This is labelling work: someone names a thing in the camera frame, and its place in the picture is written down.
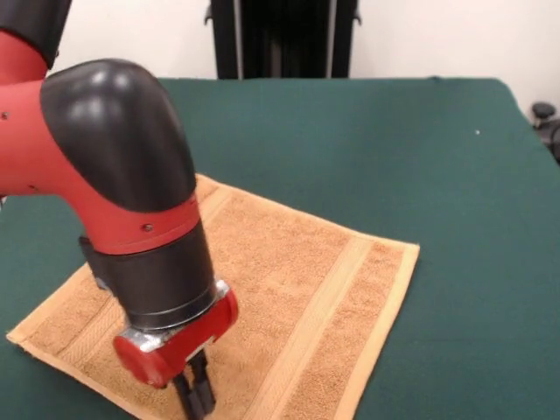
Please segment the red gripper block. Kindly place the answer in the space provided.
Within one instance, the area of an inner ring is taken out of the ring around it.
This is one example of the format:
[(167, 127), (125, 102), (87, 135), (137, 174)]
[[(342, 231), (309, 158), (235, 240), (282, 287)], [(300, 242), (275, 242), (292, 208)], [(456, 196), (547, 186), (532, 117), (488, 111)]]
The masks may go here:
[[(141, 383), (161, 389), (174, 378), (186, 418), (200, 420), (199, 401), (206, 415), (214, 411), (216, 404), (203, 349), (217, 341), (237, 317), (234, 291), (219, 288), (218, 299), (211, 308), (186, 325), (156, 333), (130, 327), (114, 337), (113, 347), (122, 365)], [(182, 373), (189, 360), (197, 394)]]

